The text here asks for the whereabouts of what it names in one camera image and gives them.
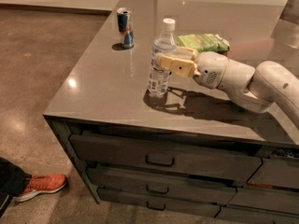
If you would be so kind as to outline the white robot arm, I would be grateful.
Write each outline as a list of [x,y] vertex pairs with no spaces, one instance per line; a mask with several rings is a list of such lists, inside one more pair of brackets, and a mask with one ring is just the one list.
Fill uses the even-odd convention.
[[277,104],[299,128],[299,79],[279,63],[265,61],[252,67],[217,52],[182,47],[173,53],[158,52],[153,61],[200,86],[225,92],[251,112],[263,113]]

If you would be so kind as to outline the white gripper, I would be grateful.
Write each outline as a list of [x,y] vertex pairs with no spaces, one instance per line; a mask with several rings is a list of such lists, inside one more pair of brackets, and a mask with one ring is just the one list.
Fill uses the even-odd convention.
[[216,89],[221,83],[229,59],[212,51],[199,53],[196,49],[177,47],[176,55],[159,52],[155,55],[154,62],[180,77],[192,77],[198,85]]

